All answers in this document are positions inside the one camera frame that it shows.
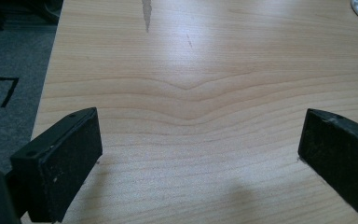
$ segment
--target wood grain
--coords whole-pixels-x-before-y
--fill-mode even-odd
[[[34,136],[97,106],[104,154],[64,223],[358,223],[297,156],[307,108],[358,122],[350,1],[151,8],[65,0]]]

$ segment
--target screw hole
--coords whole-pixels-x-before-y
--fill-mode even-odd
[[[36,155],[36,152],[35,151],[29,151],[27,152],[27,154],[25,154],[27,157],[32,157],[34,155]]]

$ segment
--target gray carpet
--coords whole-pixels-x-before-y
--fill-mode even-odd
[[[0,32],[0,170],[31,139],[55,37],[54,30]]]

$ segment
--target wooden table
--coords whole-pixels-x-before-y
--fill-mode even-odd
[[[91,106],[64,223],[358,223],[297,155],[307,108],[358,122],[349,0],[65,0],[34,136]]]

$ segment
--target black printed number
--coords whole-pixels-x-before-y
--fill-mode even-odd
[[[1,107],[6,107],[7,103],[10,101],[11,95],[13,95],[14,89],[16,89],[17,83],[19,83],[19,79],[17,77],[0,77],[0,81],[11,81],[11,87],[7,91],[7,97],[4,102],[1,104]]]

